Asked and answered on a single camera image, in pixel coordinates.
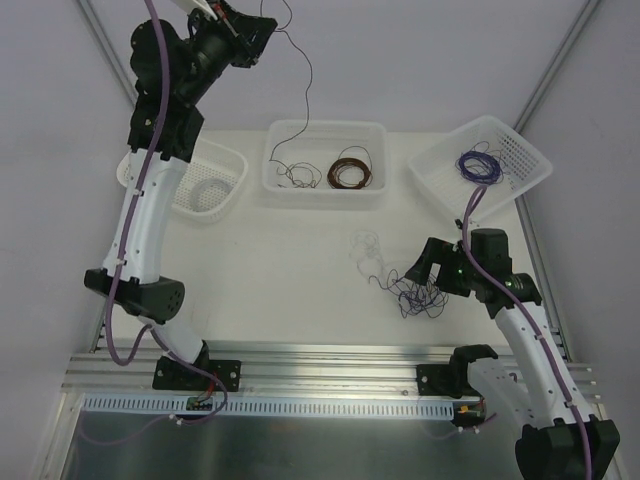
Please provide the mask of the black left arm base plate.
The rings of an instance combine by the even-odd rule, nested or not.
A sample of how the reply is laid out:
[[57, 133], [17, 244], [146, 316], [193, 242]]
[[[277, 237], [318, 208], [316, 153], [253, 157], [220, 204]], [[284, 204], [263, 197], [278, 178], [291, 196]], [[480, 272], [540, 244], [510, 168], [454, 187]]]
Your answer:
[[[229, 392], [237, 392], [241, 378], [241, 362], [238, 360], [210, 359], [205, 370], [218, 378]], [[162, 356], [156, 363], [152, 389], [158, 391], [205, 391], [212, 381], [174, 360]]]

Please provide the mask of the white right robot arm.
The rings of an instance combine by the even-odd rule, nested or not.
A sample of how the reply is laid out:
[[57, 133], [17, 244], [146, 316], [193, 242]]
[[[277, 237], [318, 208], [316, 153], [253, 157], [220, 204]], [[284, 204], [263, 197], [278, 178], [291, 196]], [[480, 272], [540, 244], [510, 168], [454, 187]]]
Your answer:
[[512, 270], [508, 236], [480, 228], [467, 241], [429, 238], [407, 271], [409, 281], [460, 297], [475, 296], [502, 332], [522, 376], [515, 381], [487, 344], [457, 347], [445, 365], [417, 366], [420, 393], [478, 395], [515, 436], [525, 479], [602, 479], [620, 443], [573, 380], [554, 342], [530, 275]]

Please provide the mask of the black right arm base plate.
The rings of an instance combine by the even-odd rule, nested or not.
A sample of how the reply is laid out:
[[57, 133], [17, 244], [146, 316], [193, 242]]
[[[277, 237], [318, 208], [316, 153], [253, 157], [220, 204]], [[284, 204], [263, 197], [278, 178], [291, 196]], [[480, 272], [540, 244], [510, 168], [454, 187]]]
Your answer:
[[444, 396], [461, 399], [478, 397], [479, 393], [468, 383], [461, 369], [450, 364], [418, 364], [415, 368], [416, 383], [420, 396]]

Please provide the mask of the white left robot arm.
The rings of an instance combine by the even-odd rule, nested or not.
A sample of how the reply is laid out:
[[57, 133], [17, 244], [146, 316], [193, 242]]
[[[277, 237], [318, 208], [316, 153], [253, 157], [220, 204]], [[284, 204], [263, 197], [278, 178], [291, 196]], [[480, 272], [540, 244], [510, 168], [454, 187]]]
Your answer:
[[227, 67], [255, 66], [278, 23], [226, 1], [184, 1], [182, 38], [152, 2], [146, 7], [150, 18], [130, 39], [138, 93], [127, 140], [130, 177], [110, 250], [100, 267], [86, 271], [84, 285], [106, 300], [106, 340], [116, 364], [132, 361], [113, 341], [113, 310], [120, 307], [177, 362], [176, 378], [199, 389], [210, 377], [206, 343], [176, 318], [185, 286], [161, 274], [164, 235], [204, 124], [198, 102]]

